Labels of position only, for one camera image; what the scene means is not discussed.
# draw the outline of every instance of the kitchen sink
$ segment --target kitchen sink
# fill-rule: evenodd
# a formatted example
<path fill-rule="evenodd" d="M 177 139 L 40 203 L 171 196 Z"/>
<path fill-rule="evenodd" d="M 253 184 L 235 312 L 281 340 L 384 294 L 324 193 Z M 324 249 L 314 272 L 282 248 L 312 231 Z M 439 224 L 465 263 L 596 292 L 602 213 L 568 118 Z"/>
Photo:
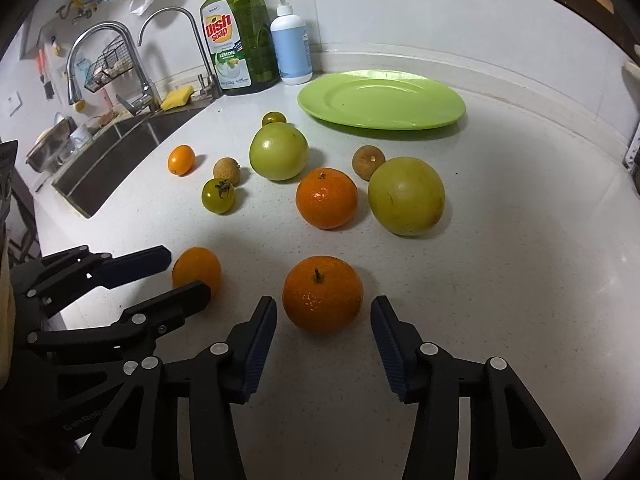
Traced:
<path fill-rule="evenodd" d="M 60 169 L 53 187 L 82 215 L 91 218 L 149 153 L 210 102 L 202 99 L 113 124 Z"/>

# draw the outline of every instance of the chrome faucet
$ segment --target chrome faucet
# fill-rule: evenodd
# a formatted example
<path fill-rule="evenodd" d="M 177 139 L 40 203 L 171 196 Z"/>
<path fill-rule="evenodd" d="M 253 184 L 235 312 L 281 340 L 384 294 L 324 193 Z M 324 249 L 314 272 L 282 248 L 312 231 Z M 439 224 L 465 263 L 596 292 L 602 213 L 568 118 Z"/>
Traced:
<path fill-rule="evenodd" d="M 201 95 L 208 95 L 214 99 L 222 96 L 222 90 L 220 89 L 220 85 L 218 84 L 218 78 L 214 75 L 211 67 L 209 65 L 209 57 L 207 56 L 206 51 L 204 50 L 204 46 L 202 45 L 202 41 L 200 40 L 200 35 L 198 34 L 198 25 L 196 25 L 196 20 L 187 9 L 183 9 L 182 7 L 165 7 L 164 9 L 156 10 L 151 16 L 146 19 L 146 22 L 143 23 L 142 28 L 140 29 L 140 34 L 138 35 L 138 46 L 142 46 L 142 35 L 145 31 L 146 26 L 149 22 L 154 19 L 158 14 L 162 12 L 167 12 L 168 10 L 175 10 L 177 12 L 183 13 L 189 21 L 191 22 L 191 28 L 193 29 L 193 35 L 196 38 L 196 43 L 198 44 L 198 49 L 200 51 L 200 55 L 202 56 L 202 62 L 204 63 L 204 68 L 207 70 L 207 84 L 204 84 L 202 76 L 198 74 L 198 80 L 200 81 L 200 86 L 202 90 L 200 91 Z"/>
<path fill-rule="evenodd" d="M 142 68 L 142 62 L 140 61 L 140 56 L 138 55 L 138 51 L 133 44 L 133 38 L 131 37 L 131 33 L 129 29 L 120 22 L 100 22 L 96 23 L 93 27 L 90 27 L 86 31 L 84 31 L 78 39 L 71 47 L 69 51 L 69 56 L 66 58 L 66 74 L 68 77 L 68 97 L 69 104 L 73 105 L 75 102 L 78 102 L 81 99 L 81 93 L 78 88 L 78 83 L 76 82 L 76 72 L 75 72 L 75 63 L 76 63 L 76 53 L 82 42 L 86 40 L 89 36 L 94 35 L 99 30 L 114 30 L 117 32 L 124 41 L 124 45 L 129 53 L 129 57 L 133 63 L 133 69 L 136 71 L 136 75 L 140 80 L 140 88 L 142 88 L 142 96 L 129 103 L 125 101 L 122 97 L 116 94 L 117 100 L 131 113 L 131 115 L 138 115 L 144 108 L 149 108 L 152 112 L 156 112 L 160 109 L 159 102 L 160 97 L 158 95 L 158 90 L 156 86 L 149 80 L 146 76 L 144 69 Z"/>

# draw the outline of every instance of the plate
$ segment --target plate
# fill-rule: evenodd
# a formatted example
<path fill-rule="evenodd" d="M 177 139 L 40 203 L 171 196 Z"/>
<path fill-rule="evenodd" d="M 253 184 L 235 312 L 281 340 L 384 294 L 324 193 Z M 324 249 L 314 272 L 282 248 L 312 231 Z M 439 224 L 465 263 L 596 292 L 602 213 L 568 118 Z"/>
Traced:
<path fill-rule="evenodd" d="M 443 83 L 391 70 L 324 75 L 305 86 L 298 104 L 335 124 L 375 130 L 425 130 L 455 123 L 465 102 Z"/>

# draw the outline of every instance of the dish rack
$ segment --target dish rack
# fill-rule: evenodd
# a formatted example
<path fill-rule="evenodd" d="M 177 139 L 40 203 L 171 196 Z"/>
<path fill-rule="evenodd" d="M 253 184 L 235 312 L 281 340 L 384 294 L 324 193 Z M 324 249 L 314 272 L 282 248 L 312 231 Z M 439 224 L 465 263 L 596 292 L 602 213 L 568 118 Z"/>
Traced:
<path fill-rule="evenodd" d="M 89 66 L 84 87 L 89 92 L 97 92 L 103 86 L 133 68 L 133 61 L 122 38 L 111 41 L 102 55 Z"/>

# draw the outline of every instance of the orange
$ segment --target orange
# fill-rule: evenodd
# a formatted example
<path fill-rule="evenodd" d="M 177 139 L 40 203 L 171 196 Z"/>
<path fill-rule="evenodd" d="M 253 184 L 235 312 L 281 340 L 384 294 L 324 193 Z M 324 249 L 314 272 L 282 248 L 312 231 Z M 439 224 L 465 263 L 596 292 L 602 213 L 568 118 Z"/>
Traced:
<path fill-rule="evenodd" d="M 298 185 L 296 206 L 302 218 L 314 227 L 340 227 L 356 213 L 358 188 L 343 172 L 319 168 Z"/>
<path fill-rule="evenodd" d="M 303 330 L 340 330 L 360 311 L 362 282 L 348 263 L 333 256 L 312 256 L 289 271 L 282 305 L 289 319 Z"/>
<path fill-rule="evenodd" d="M 166 165 L 174 175 L 183 176 L 191 171 L 195 162 L 196 154 L 193 153 L 190 146 L 183 144 L 174 148 Z"/>
<path fill-rule="evenodd" d="M 214 253 L 204 247 L 192 247 L 184 251 L 171 271 L 174 288 L 200 280 L 209 285 L 211 297 L 220 288 L 221 279 L 220 261 Z"/>

